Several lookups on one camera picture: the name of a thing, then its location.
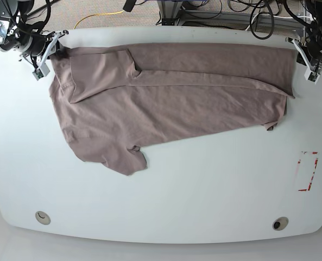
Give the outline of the mauve T-shirt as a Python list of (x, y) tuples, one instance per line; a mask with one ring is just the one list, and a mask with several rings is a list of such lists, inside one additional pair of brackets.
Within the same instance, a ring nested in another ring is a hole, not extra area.
[(50, 60), (64, 138), (82, 161), (124, 175), (147, 168), (141, 148), (261, 125), (293, 97), (296, 52), (224, 43), (70, 48)]

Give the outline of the red tape rectangle marker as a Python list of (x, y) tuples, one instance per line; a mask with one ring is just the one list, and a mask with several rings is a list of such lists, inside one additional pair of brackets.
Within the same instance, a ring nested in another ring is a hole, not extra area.
[(317, 169), (318, 159), (319, 152), (317, 151), (301, 152), (295, 173), (295, 188), (297, 191), (310, 191)]

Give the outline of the aluminium frame stand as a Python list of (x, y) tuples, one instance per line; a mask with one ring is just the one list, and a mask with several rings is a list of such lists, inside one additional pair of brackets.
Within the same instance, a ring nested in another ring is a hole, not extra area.
[(185, 1), (156, 1), (159, 7), (161, 26), (182, 26), (181, 8)]

